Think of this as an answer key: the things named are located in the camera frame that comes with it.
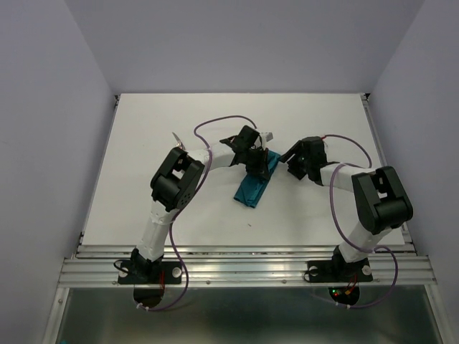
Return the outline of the teal cloth napkin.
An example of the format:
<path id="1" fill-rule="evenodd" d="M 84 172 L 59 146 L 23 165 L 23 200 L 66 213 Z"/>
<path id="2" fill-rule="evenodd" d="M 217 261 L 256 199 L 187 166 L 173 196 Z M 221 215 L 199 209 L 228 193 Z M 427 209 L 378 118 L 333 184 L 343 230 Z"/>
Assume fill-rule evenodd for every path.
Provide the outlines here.
<path id="1" fill-rule="evenodd" d="M 268 187 L 270 177 L 277 168 L 279 160 L 280 154 L 269 150 L 268 179 L 247 174 L 241 181 L 233 199 L 246 207 L 254 209 L 258 205 L 265 189 Z"/>

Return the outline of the teal handled fork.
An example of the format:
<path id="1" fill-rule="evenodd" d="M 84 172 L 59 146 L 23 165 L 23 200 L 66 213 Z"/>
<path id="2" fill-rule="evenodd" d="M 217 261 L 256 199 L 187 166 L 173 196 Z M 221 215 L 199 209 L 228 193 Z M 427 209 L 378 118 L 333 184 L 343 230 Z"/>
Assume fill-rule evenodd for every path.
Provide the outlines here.
<path id="1" fill-rule="evenodd" d="M 177 143 L 177 147 L 180 148 L 180 149 L 182 149 L 183 151 L 186 150 L 185 145 L 184 145 L 181 141 Z"/>

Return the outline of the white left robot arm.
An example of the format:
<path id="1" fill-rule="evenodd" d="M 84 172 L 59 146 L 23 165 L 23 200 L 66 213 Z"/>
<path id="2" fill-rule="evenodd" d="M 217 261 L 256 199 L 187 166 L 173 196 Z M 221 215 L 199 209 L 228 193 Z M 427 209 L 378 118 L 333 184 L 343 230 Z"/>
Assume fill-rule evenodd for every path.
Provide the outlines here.
<path id="1" fill-rule="evenodd" d="M 266 143 L 271 132 L 260 133 L 244 126 L 234 136 L 221 139 L 203 150 L 172 148 L 151 179 L 151 215 L 143 236 L 131 253 L 130 262 L 143 282 L 159 276 L 164 244 L 177 215 L 189 204 L 210 171 L 244 165 L 246 176 L 234 199 L 254 208 L 264 193 L 278 156 Z"/>

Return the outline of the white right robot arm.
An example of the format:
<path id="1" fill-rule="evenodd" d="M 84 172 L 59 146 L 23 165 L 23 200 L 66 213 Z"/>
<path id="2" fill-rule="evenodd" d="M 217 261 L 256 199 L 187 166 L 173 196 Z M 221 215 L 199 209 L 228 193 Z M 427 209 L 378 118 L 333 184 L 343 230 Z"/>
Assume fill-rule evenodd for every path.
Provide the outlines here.
<path id="1" fill-rule="evenodd" d="M 331 274 L 345 280 L 356 271 L 357 262 L 366 259 L 379 242 L 413 217 L 411 201 L 395 169 L 391 166 L 368 168 L 350 163 L 329 161 L 323 138 L 318 136 L 298 141 L 280 162 L 288 165 L 288 172 L 301 180 L 327 186 L 333 222 L 343 242 L 337 246 L 339 257 L 330 262 Z M 339 226 L 334 208 L 334 190 L 354 195 L 358 222 L 350 235 Z"/>

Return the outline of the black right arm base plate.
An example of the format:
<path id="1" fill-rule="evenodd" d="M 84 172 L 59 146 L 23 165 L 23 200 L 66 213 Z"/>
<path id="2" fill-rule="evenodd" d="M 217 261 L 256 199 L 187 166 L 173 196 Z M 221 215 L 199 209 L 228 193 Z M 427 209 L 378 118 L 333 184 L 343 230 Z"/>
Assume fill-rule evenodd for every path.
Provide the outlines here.
<path id="1" fill-rule="evenodd" d="M 303 278 L 310 283 L 338 284 L 353 281 L 354 278 L 357 282 L 373 281 L 368 259 L 353 263 L 339 263 L 332 260 L 308 261 Z"/>

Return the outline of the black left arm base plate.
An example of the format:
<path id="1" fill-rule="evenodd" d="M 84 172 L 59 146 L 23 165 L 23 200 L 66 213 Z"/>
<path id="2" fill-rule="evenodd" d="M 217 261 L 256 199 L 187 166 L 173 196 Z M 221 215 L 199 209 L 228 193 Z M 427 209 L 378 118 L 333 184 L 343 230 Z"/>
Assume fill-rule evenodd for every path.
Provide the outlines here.
<path id="1" fill-rule="evenodd" d="M 128 259 L 119 259 L 113 265 L 118 270 L 120 285 L 180 285 L 182 282 L 182 266 L 178 261 L 160 262 L 146 269 L 136 267 Z"/>

